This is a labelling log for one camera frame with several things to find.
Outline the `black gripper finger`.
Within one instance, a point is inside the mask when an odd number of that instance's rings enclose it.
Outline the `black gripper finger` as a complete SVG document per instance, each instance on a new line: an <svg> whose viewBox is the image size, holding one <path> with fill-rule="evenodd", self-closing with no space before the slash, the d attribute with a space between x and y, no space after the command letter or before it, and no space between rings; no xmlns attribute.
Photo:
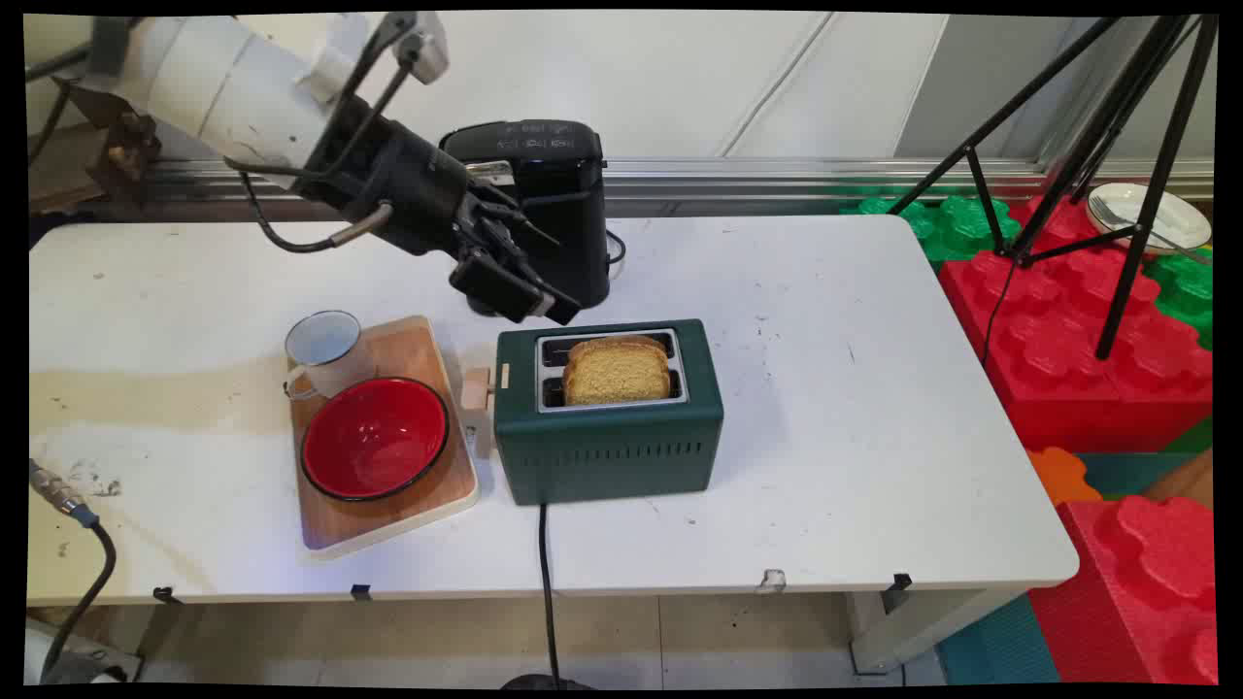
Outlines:
<svg viewBox="0 0 1243 699"><path fill-rule="evenodd" d="M512 322L544 317L556 323L571 323L582 310L578 300L542 279L531 266L527 252L493 218L480 218L465 238L450 284L457 292Z"/></svg>
<svg viewBox="0 0 1243 699"><path fill-rule="evenodd" d="M516 248L562 248L559 239L538 228L525 215L520 203L501 192L498 187L471 179L470 194L475 198L475 211L479 216L501 224Z"/></svg>

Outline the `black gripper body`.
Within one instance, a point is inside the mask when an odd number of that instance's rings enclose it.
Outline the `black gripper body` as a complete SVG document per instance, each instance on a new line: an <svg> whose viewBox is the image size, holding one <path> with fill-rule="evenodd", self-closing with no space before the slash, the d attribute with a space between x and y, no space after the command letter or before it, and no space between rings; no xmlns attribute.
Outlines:
<svg viewBox="0 0 1243 699"><path fill-rule="evenodd" d="M300 195L321 201L347 221L369 216L388 201L392 216L375 235L395 248L461 257L482 249L474 229L476 187L465 165L395 119L378 116L333 177L300 179Z"/></svg>

